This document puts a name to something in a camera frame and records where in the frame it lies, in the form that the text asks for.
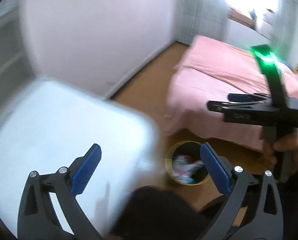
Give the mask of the right hand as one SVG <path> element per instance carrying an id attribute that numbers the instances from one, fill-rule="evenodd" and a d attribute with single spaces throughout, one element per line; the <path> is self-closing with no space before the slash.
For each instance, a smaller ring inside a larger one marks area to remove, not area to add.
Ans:
<path id="1" fill-rule="evenodd" d="M 259 162 L 263 163 L 267 167 L 274 168 L 277 164 L 277 158 L 275 152 L 291 153 L 292 165 L 290 173 L 294 174 L 298 171 L 298 129 L 293 133 L 288 134 L 274 144 L 271 144 L 263 139 L 263 132 L 259 138 L 262 141 L 262 155 L 259 157 Z"/>

